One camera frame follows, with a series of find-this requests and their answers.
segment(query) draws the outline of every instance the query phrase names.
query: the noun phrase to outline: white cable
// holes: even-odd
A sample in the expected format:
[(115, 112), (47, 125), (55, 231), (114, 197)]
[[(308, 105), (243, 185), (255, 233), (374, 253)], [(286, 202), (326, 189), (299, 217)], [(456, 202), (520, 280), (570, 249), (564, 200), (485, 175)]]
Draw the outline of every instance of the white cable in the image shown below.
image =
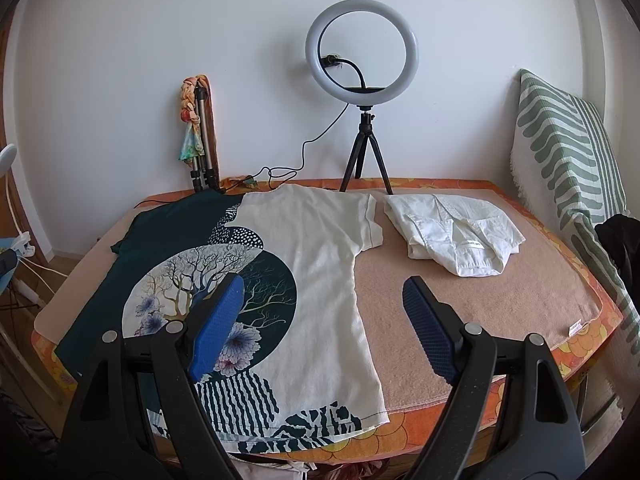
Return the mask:
[(25, 267), (27, 267), (27, 269), (29, 269), (31, 272), (33, 272), (36, 276), (38, 276), (38, 277), (40, 278), (40, 281), (41, 281), (42, 283), (44, 283), (44, 284), (47, 286), (47, 288), (51, 291), (51, 293), (52, 293), (52, 294), (55, 294), (55, 293), (56, 293), (56, 291), (55, 291), (55, 290), (53, 290), (53, 289), (49, 286), (49, 283), (47, 283), (47, 282), (45, 282), (45, 281), (44, 281), (44, 278), (43, 278), (42, 276), (40, 276), (40, 275), (39, 275), (35, 270), (33, 270), (33, 268), (32, 268), (32, 267), (28, 266), (27, 262), (26, 262), (24, 259), (20, 258), (20, 261), (22, 262), (22, 264), (23, 264)]
[(4, 190), (6, 192), (6, 202), (9, 205), (9, 211), (11, 211), (11, 218), (14, 219), (15, 228), (18, 229), (18, 234), (22, 234), (18, 221), (15, 219), (14, 206), (11, 205), (11, 199), (9, 198), (9, 176), (4, 176)]
[(31, 265), (35, 265), (36, 267), (40, 267), (41, 269), (49, 270), (50, 272), (55, 272), (56, 274), (59, 274), (60, 276), (64, 276), (65, 278), (69, 277), (68, 274), (63, 274), (62, 272), (58, 272), (56, 269), (50, 269), (49, 267), (41, 266), (40, 264), (37, 264), (36, 262), (32, 262), (31, 260), (27, 260), (27, 259), (23, 258), (22, 256), (18, 256), (18, 259), (22, 260), (22, 261), (27, 261)]

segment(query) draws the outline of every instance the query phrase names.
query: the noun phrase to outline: black tripod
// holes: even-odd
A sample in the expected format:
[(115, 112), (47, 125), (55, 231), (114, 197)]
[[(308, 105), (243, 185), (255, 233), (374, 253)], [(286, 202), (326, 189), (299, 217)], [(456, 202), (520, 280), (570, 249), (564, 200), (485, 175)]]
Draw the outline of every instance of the black tripod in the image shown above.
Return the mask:
[(367, 143), (371, 143), (371, 147), (373, 149), (373, 154), (376, 156), (376, 160), (378, 162), (378, 167), (380, 168), (380, 173), (382, 174), (382, 180), (385, 183), (386, 192), (389, 195), (393, 195), (393, 191), (391, 189), (391, 184), (389, 182), (389, 176), (386, 174), (385, 163), (382, 160), (382, 153), (380, 153), (380, 146), (378, 145), (378, 140), (376, 136), (373, 134), (373, 126), (371, 121), (376, 117), (369, 113), (371, 110), (371, 106), (359, 106), (362, 113), (360, 114), (360, 126), (358, 128), (358, 135), (356, 136), (356, 140), (353, 143), (353, 149), (351, 150), (351, 156), (349, 157), (349, 162), (347, 163), (347, 169), (344, 172), (344, 177), (342, 178), (342, 183), (340, 184), (340, 191), (346, 191), (347, 186), (349, 185), (349, 181), (351, 180), (351, 175), (353, 174), (353, 168), (356, 169), (356, 178), (360, 178), (362, 176), (362, 167), (364, 165), (364, 156), (367, 153)]

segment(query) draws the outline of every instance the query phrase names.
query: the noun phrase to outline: clothing tag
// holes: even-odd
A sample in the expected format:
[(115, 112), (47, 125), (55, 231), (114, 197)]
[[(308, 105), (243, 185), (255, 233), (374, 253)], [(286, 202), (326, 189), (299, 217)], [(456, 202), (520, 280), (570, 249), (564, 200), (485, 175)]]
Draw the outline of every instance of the clothing tag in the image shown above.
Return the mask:
[(579, 319), (569, 327), (569, 337), (573, 337), (582, 330), (582, 320)]
[(462, 242), (461, 244), (458, 245), (459, 249), (462, 249), (464, 247), (472, 247), (474, 249), (484, 249), (484, 245), (482, 245), (477, 240), (466, 240), (465, 242)]

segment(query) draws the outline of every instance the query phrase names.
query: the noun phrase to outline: ring light stand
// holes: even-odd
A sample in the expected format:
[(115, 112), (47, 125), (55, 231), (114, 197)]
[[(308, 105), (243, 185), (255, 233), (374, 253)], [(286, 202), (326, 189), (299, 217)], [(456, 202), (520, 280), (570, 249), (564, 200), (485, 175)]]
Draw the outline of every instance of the ring light stand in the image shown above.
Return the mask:
[[(348, 14), (349, 12), (359, 11), (372, 12), (373, 14), (386, 18), (398, 32), (400, 32), (402, 40), (404, 41), (404, 68), (398, 78), (386, 88), (368, 88), (362, 79), (362, 84), (359, 88), (345, 88), (329, 76), (326, 67), (347, 61), (340, 60), (335, 56), (321, 57), (320, 43), (329, 25), (340, 16)], [(354, 168), (356, 178), (362, 176), (367, 144), (371, 143), (378, 167), (380, 168), (380, 173), (382, 174), (382, 180), (385, 183), (386, 192), (389, 195), (393, 194), (389, 177), (386, 173), (385, 163), (382, 159), (382, 153), (380, 152), (380, 146), (373, 133), (372, 120), (375, 118), (375, 115), (369, 112), (374, 105), (386, 103), (398, 97), (414, 79), (415, 73), (418, 70), (418, 41), (409, 23), (391, 7), (374, 0), (345, 0), (338, 2), (325, 9), (312, 23), (306, 35), (305, 53), (306, 62), (309, 65), (311, 73), (322, 89), (336, 99), (340, 99), (340, 101), (356, 105), (362, 111), (358, 135), (353, 143), (353, 149), (351, 150), (347, 168), (342, 178), (342, 184), (340, 184), (340, 191), (346, 191)]]

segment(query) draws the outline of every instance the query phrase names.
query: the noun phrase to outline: green and white striped blanket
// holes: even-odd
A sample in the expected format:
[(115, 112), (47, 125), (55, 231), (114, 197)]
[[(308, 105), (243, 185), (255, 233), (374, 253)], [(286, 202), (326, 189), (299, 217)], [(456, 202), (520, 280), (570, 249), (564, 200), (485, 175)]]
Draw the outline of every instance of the green and white striped blanket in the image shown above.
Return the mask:
[(521, 72), (511, 168), (530, 211), (577, 254), (625, 319), (603, 359), (630, 407), (640, 392), (640, 317), (594, 225), (628, 214), (618, 165), (593, 104)]

